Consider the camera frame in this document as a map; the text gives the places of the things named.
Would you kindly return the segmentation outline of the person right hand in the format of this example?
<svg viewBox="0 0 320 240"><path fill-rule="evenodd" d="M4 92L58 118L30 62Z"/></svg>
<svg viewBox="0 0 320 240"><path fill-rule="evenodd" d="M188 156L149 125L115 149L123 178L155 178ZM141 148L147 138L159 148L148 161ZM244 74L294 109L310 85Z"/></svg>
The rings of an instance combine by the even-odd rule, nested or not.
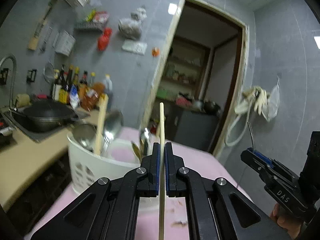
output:
<svg viewBox="0 0 320 240"><path fill-rule="evenodd" d="M270 218L283 228L291 239L299 239L304 231L305 223L283 210L278 203L274 205Z"/></svg>

